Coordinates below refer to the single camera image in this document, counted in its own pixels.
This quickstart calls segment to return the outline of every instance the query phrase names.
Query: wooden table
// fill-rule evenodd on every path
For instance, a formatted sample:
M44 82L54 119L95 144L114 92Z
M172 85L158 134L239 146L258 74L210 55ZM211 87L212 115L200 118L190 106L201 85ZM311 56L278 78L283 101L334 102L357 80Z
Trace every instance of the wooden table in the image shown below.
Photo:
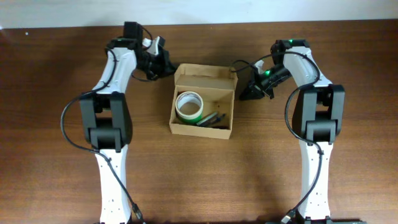
M173 63L228 66L268 54L276 39L306 38L322 72L346 90L330 161L332 217L396 222L397 20L147 28L166 39ZM0 223L98 221L96 159L62 138L59 121L67 101L97 83L103 48L121 33L122 27L1 31ZM240 74L239 86L247 75ZM273 100L236 101L231 139L219 140L170 133L173 77L131 80L127 186L147 220L281 218L300 199L300 148L283 115L294 88L290 79L275 88ZM78 105L66 123L70 137L85 144Z

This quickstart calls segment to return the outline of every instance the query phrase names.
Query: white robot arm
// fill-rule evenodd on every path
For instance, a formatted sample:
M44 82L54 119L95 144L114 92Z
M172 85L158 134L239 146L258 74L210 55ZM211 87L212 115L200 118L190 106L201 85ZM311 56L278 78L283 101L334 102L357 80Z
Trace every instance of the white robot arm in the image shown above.
M253 64L252 80L240 100L274 97L273 88L293 76L299 91L290 131L299 138L302 154L301 201L280 223L345 223L333 222L328 205L328 170L333 143L341 130L345 91L334 85L319 70L305 40L277 40L271 47L275 66L263 70L263 61ZM291 97L287 103L287 112ZM326 110L318 111L322 104Z
M126 155L132 139L132 121L124 96L135 69L146 73L148 80L156 80L175 72L169 53L163 49L165 40L142 39L143 27L125 22L122 37L113 39L106 47L108 61L97 85L82 94L80 102L85 138L96 155L101 177L102 210L100 224L131 223L131 209L144 222L138 206L126 189ZM97 114L110 110L111 118Z

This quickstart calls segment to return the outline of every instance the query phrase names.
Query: open cardboard box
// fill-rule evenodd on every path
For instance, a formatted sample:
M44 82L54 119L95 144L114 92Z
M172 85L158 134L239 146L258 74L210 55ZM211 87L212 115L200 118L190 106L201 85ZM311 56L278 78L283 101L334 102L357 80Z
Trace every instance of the open cardboard box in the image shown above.
M232 131L235 88L238 82L236 73L228 67L181 64L174 74L174 98L170 116L170 129L173 134L229 139ZM185 124L177 116L175 100L184 91L194 91L203 99L202 116L218 111L226 114L217 126L227 129L204 128Z

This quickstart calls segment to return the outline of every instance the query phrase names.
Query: white tape roll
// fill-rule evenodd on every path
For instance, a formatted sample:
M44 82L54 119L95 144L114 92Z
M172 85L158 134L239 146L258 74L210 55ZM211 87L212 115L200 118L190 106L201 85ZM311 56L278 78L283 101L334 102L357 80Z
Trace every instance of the white tape roll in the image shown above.
M175 110L183 122L195 124L201 120L203 100L198 93L183 92L177 97Z

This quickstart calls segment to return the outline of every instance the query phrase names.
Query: box flap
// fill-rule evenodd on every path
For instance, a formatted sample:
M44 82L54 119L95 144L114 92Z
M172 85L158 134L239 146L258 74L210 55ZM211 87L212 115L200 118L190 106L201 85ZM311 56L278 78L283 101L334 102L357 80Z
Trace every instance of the box flap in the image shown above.
M236 73L229 67L181 64L174 74L174 83L180 86L234 90L237 82Z
M170 129L173 134L183 134L189 136L199 136L217 139L229 139L232 130L223 130L217 128L203 128L196 126L189 126L184 124L170 123Z

